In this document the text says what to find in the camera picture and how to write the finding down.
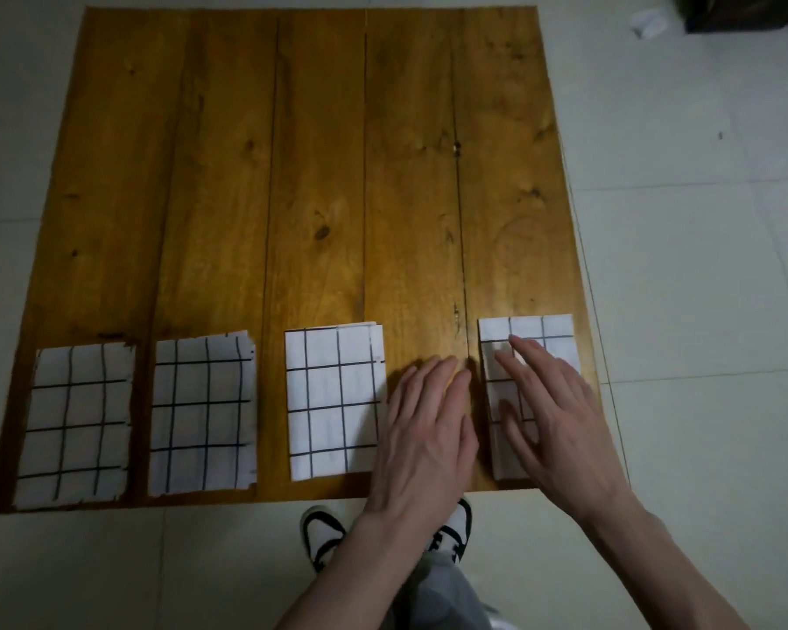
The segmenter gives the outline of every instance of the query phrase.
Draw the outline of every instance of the right hand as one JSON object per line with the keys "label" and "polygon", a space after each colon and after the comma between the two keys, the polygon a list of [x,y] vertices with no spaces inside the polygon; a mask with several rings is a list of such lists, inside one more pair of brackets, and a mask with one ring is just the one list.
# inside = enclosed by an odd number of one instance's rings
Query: right hand
{"label": "right hand", "polygon": [[508,442],[544,495],[581,525],[605,518],[613,508],[635,503],[619,455],[595,394],[565,360],[554,358],[534,340],[512,336],[496,361],[514,379],[531,407],[539,431],[532,442],[515,409],[500,407]]}

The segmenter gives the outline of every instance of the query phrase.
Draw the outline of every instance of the wood plank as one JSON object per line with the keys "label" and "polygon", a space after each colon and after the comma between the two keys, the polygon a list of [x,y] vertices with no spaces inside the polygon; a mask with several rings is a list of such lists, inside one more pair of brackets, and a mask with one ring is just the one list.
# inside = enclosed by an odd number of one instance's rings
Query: wood plank
{"label": "wood plank", "polygon": [[0,511],[11,510],[35,350],[125,340],[143,357],[188,22],[85,13],[0,436]]}
{"label": "wood plank", "polygon": [[363,317],[365,13],[286,11],[278,32],[258,497],[343,497],[367,479],[290,480],[283,332]]}
{"label": "wood plank", "polygon": [[[536,9],[456,11],[453,53],[471,355],[479,318],[571,313],[581,369],[598,391]],[[486,426],[482,410],[482,450]],[[475,487],[495,488],[481,471]]]}
{"label": "wood plank", "polygon": [[[240,329],[260,342],[276,34],[270,10],[192,14],[153,342]],[[143,426],[132,458],[140,498],[150,447],[149,421]],[[252,491],[154,501],[250,500]]]}
{"label": "wood plank", "polygon": [[449,10],[370,10],[366,300],[389,375],[467,356]]}

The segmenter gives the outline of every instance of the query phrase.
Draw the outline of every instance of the black and white sneaker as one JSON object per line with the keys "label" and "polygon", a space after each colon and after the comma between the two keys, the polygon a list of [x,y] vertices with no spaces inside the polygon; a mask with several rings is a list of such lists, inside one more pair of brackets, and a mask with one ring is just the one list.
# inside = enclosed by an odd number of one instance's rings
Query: black and white sneaker
{"label": "black and white sneaker", "polygon": [[325,507],[312,507],[301,516],[301,539],[316,573],[333,558],[347,531],[342,522]]}
{"label": "black and white sneaker", "polygon": [[438,529],[426,545],[427,553],[448,554],[453,564],[461,562],[467,542],[470,541],[470,529],[473,526],[473,510],[465,498],[458,500],[450,519]]}

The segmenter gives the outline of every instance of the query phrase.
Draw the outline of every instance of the grid paper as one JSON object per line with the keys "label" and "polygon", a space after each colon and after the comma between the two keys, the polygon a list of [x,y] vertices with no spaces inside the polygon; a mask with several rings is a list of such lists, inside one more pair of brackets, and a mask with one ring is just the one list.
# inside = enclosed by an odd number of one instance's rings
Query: grid paper
{"label": "grid paper", "polygon": [[505,370],[494,358],[497,351],[510,350],[522,361],[519,353],[511,349],[508,337],[534,338],[556,358],[562,358],[580,372],[578,347],[571,314],[557,316],[515,316],[479,319],[479,344],[482,347],[482,366],[485,372],[487,403],[491,417],[491,452],[493,477],[496,480],[518,479],[528,474],[519,464],[517,456],[502,430],[499,403],[510,402],[523,420],[523,430],[535,442],[539,439],[535,416],[528,403]]}
{"label": "grid paper", "polygon": [[150,496],[257,481],[255,374],[248,332],[157,343]]}
{"label": "grid paper", "polygon": [[285,354],[292,480],[371,471],[385,417],[382,326],[292,329]]}
{"label": "grid paper", "polygon": [[105,343],[35,357],[14,506],[113,501],[126,487],[134,348]]}

